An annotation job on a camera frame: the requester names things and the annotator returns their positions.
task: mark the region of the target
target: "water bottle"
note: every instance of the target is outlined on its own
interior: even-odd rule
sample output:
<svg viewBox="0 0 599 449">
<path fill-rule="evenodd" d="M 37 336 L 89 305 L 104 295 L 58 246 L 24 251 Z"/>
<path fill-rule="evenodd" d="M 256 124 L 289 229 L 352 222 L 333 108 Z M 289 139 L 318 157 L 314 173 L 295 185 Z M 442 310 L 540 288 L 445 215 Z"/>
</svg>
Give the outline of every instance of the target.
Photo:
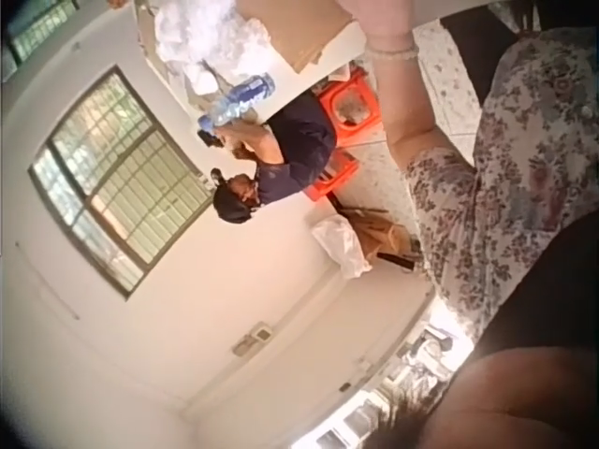
<svg viewBox="0 0 599 449">
<path fill-rule="evenodd" d="M 274 80 L 268 74 L 255 75 L 231 89 L 227 96 L 214 102 L 208 114 L 197 119 L 200 129 L 214 133 L 215 126 L 222 126 L 238 119 L 257 102 L 274 92 Z"/>
</svg>

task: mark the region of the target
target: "floral dress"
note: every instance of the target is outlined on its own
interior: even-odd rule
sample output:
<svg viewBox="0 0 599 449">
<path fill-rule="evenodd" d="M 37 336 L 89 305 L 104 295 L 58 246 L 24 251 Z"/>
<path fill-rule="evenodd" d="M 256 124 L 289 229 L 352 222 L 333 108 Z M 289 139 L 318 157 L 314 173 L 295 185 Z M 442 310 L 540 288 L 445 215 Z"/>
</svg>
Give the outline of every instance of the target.
<svg viewBox="0 0 599 449">
<path fill-rule="evenodd" d="M 524 37 L 501 59 L 475 166 L 455 148 L 406 172 L 437 293 L 481 334 L 562 229 L 599 209 L 596 29 Z"/>
</svg>

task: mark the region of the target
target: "red plastic stool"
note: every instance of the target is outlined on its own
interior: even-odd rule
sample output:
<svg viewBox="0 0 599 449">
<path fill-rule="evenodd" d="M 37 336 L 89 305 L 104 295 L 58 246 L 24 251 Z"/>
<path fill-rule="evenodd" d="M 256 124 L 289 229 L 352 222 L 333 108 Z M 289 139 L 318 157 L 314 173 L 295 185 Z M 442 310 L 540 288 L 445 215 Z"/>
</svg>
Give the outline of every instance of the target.
<svg viewBox="0 0 599 449">
<path fill-rule="evenodd" d="M 362 99 L 369 115 L 357 124 L 343 123 L 335 113 L 335 104 L 340 96 L 354 91 Z M 381 122 L 381 109 L 376 95 L 366 81 L 366 72 L 362 67 L 353 70 L 351 78 L 346 82 L 334 82 L 319 96 L 320 102 L 327 111 L 335 131 L 337 132 L 337 146 L 347 147 L 358 140 L 360 135 Z"/>
<path fill-rule="evenodd" d="M 318 181 L 304 190 L 304 193 L 312 199 L 318 201 L 326 196 L 333 189 L 336 189 L 346 182 L 358 171 L 359 160 L 352 156 L 343 148 L 336 148 L 330 156 L 329 164 L 323 171 Z"/>
</svg>

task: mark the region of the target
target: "bracelet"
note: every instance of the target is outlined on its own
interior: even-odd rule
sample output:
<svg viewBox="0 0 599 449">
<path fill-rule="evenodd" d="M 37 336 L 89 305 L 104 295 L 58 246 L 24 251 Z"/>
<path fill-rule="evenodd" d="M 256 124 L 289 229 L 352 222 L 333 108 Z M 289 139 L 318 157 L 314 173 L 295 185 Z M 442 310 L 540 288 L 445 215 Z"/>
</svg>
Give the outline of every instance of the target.
<svg viewBox="0 0 599 449">
<path fill-rule="evenodd" d="M 375 50 L 370 46 L 366 46 L 366 55 L 371 59 L 379 59 L 383 61 L 412 61 L 418 59 L 420 49 L 418 45 L 414 44 L 408 50 L 400 51 L 380 51 Z"/>
</svg>

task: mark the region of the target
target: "white plastic bag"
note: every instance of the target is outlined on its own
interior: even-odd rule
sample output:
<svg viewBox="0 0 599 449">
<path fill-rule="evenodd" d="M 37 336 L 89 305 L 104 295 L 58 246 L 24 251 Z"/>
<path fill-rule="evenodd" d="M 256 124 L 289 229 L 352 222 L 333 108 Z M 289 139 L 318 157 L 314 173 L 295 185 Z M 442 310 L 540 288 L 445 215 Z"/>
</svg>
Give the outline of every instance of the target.
<svg viewBox="0 0 599 449">
<path fill-rule="evenodd" d="M 268 72 L 274 50 L 262 22 L 245 21 L 235 0 L 151 0 L 156 54 L 189 79 L 196 94 L 218 89 L 206 61 L 225 80 L 238 84 Z"/>
<path fill-rule="evenodd" d="M 319 222 L 312 228 L 312 235 L 341 266 L 344 278 L 359 278 L 373 269 L 364 257 L 356 231 L 342 215 L 332 215 Z"/>
</svg>

